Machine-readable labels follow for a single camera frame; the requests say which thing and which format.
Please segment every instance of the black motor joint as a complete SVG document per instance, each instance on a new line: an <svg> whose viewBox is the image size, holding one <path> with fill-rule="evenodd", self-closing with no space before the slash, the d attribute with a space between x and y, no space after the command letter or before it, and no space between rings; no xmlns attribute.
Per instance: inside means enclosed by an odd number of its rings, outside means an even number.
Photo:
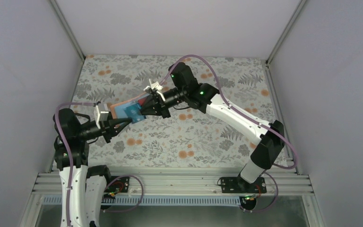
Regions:
<svg viewBox="0 0 363 227"><path fill-rule="evenodd" d="M171 72L174 88L163 93L165 100L156 92L149 89L150 96L141 108L142 115L156 115L163 118L170 117L169 108L185 102L190 108L206 113L207 105L219 90L210 84L198 83L191 68L180 62Z"/></svg>

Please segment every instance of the blue object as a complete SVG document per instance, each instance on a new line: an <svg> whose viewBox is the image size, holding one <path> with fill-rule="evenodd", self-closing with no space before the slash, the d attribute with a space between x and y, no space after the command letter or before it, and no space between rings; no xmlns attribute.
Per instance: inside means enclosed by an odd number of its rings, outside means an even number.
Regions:
<svg viewBox="0 0 363 227"><path fill-rule="evenodd" d="M133 121L132 121L133 124L140 122L147 118L144 115L141 115L140 109L141 109L141 106L139 103L134 103L134 104L124 108L124 112L126 113L127 117L130 117L133 119Z"/></svg>
<svg viewBox="0 0 363 227"><path fill-rule="evenodd" d="M131 105L135 104L134 102L128 102L119 106L115 107L115 112L116 112L116 118L127 118L127 114L126 112L124 112L124 109L126 107L129 107Z"/></svg>

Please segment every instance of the floral tablecloth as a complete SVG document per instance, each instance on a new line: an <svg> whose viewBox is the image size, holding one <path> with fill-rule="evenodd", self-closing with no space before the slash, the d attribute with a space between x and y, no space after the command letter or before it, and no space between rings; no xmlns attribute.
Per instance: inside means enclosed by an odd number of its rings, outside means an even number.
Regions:
<svg viewBox="0 0 363 227"><path fill-rule="evenodd" d="M88 55L73 101L118 103L141 94L148 79L160 81L179 57ZM246 111L268 121L275 119L260 59L206 58L220 77L224 93ZM215 86L212 73L198 59L187 58L199 82ZM172 80L164 90L173 88ZM92 116L93 108L74 106ZM89 165L155 167L242 167L255 146L223 121L198 110L170 109L171 118L148 116L131 124L106 144L90 145ZM282 152L276 163L286 165Z"/></svg>

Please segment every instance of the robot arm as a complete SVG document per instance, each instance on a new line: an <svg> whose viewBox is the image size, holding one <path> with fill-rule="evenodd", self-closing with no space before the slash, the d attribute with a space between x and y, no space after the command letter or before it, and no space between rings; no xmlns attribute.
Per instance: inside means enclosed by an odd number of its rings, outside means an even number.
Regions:
<svg viewBox="0 0 363 227"><path fill-rule="evenodd" d="M99 226L102 194L110 182L111 174L105 165L88 167L87 141L103 136L109 143L112 137L117 136L132 121L131 118L112 119L112 115L100 103L95 105L94 115L96 121L91 121L88 115L74 113L71 109L59 110L60 126L69 143L74 163L71 167L65 146L55 141L55 161L59 169L63 199L61 227L68 226L68 218L73 227ZM88 121L81 124L77 116L85 117ZM71 188L68 188L70 175Z"/></svg>
<svg viewBox="0 0 363 227"><path fill-rule="evenodd" d="M160 88L158 86L146 88L151 95L143 103L141 114L170 117L169 108L185 102L193 109L198 109L204 114L228 123L257 146L251 154L250 160L241 170L240 178L248 183L254 183L263 172L272 167L285 144L261 125L271 127L283 135L284 127L281 122L270 123L262 120L228 100L231 106L255 119L259 125L247 120L225 104L218 89L209 84L198 83L190 67L182 62L176 65L171 75L175 88L164 93L158 90Z"/></svg>

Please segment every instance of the glass panel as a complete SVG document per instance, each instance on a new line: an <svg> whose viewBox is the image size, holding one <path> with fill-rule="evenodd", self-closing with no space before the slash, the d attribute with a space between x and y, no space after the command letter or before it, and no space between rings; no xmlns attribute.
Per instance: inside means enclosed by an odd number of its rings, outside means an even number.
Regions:
<svg viewBox="0 0 363 227"><path fill-rule="evenodd" d="M272 201L271 196L259 198L257 208ZM123 210L129 207L112 207ZM61 223L60 205L43 205L38 227L56 227ZM243 213L235 207L140 206L127 213L101 213L101 227L307 227L301 196L280 196L274 207L262 213Z"/></svg>

